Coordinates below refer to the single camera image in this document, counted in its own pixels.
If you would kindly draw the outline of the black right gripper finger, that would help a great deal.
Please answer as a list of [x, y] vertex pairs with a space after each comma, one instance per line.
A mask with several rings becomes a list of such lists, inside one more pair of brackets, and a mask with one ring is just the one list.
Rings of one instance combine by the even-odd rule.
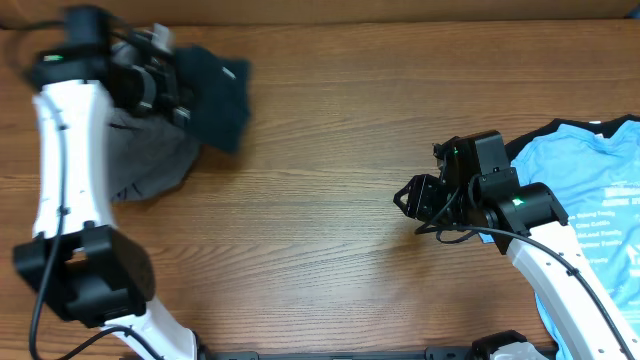
[[393, 203], [409, 217], [415, 218], [418, 207], [418, 195], [414, 187], [404, 187], [394, 194]]
[[412, 179], [401, 189], [403, 193], [420, 192], [423, 189], [425, 181], [425, 175], [415, 175]]

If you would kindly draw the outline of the black t-shirt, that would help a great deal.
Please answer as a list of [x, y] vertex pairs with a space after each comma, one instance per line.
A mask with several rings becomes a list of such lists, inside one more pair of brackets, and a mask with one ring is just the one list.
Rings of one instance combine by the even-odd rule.
[[179, 84], [191, 91], [182, 128], [205, 145], [236, 153], [250, 118], [250, 62], [218, 57], [200, 46], [177, 49], [175, 60]]

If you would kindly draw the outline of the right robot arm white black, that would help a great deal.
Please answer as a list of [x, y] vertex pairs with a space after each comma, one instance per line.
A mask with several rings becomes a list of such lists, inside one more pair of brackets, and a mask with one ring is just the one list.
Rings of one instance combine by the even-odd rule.
[[502, 136], [488, 131], [434, 147], [440, 174], [414, 176], [395, 193], [417, 234], [491, 236], [526, 278], [575, 359], [636, 359], [639, 338], [582, 252], [552, 190], [521, 185]]

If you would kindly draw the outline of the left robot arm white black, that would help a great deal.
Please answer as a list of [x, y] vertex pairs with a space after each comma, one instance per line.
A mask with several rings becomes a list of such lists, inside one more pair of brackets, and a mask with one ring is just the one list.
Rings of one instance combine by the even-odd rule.
[[205, 359], [198, 335], [157, 297], [146, 251], [117, 228], [107, 184], [116, 109], [189, 116], [172, 33], [134, 30], [93, 5], [67, 7], [59, 24], [64, 43], [22, 72], [35, 92], [40, 197], [32, 240], [13, 251], [15, 269], [36, 292], [36, 311], [114, 335], [142, 359]]

